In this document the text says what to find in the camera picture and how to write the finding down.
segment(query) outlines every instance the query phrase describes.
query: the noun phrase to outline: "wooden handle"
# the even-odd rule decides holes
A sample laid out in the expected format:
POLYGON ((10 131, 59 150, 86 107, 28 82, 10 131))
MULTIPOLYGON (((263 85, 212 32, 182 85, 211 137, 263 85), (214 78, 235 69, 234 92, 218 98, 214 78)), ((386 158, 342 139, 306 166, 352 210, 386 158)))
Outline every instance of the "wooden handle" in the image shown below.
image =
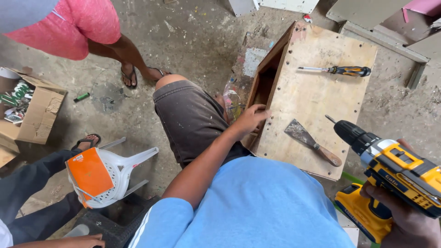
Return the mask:
POLYGON ((316 149, 317 153, 320 154, 326 161, 328 161, 331 165, 335 167, 341 166, 341 159, 334 155, 332 152, 328 151, 326 148, 320 146, 316 149))

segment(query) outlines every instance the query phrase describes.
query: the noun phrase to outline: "dark brown shorts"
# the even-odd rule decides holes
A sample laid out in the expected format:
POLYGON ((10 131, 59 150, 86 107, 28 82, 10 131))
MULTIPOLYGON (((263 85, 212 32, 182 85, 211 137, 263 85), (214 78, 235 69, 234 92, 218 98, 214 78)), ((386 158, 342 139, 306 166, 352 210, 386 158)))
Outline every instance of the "dark brown shorts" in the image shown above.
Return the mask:
MULTIPOLYGON (((182 168, 201 154, 228 128, 224 108, 201 87, 181 80, 169 83, 153 93, 158 114, 176 162, 182 168)), ((236 142, 222 164, 251 155, 236 142)))

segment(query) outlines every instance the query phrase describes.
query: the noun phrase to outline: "white stripe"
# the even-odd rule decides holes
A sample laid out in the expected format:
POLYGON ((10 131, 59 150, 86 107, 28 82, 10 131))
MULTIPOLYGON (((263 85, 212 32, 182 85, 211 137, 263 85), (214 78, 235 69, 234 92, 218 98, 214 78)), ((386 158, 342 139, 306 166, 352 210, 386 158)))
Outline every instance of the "white stripe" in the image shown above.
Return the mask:
POLYGON ((54 13, 56 16, 60 17, 60 18, 63 19, 64 21, 66 20, 66 19, 64 19, 62 16, 60 16, 55 10, 52 10, 52 13, 54 13))
POLYGON ((146 216, 144 217, 143 222, 141 223, 140 227, 135 233, 135 236, 133 236, 132 241, 130 242, 129 248, 135 248, 138 245, 139 238, 141 237, 142 233, 144 232, 144 228, 146 227, 147 222, 149 221, 150 211, 152 210, 153 206, 149 209, 146 216))

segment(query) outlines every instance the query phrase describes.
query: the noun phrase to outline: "knee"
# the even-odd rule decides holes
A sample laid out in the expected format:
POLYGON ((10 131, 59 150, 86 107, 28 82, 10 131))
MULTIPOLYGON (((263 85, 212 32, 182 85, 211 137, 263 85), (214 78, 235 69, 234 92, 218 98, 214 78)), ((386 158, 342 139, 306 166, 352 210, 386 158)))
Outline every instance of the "knee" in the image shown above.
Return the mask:
POLYGON ((156 83, 156 87, 155 90, 161 88, 162 86, 172 83, 172 82, 176 82, 176 81, 180 81, 180 80, 188 80, 185 77, 178 75, 178 74, 171 74, 171 75, 167 75, 163 78, 161 78, 157 83, 156 83))

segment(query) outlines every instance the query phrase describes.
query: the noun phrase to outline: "screwdriver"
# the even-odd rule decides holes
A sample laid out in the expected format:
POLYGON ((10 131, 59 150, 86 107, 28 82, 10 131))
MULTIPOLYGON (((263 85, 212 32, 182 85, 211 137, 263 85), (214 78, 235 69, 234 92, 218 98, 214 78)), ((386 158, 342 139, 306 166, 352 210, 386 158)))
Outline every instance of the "screwdriver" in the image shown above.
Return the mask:
POLYGON ((332 74, 342 74, 349 75, 352 77, 366 77, 370 75, 369 67, 360 67, 360 66, 333 66, 329 68, 315 68, 315 67, 299 67, 302 70, 317 70, 317 71, 325 71, 332 74))

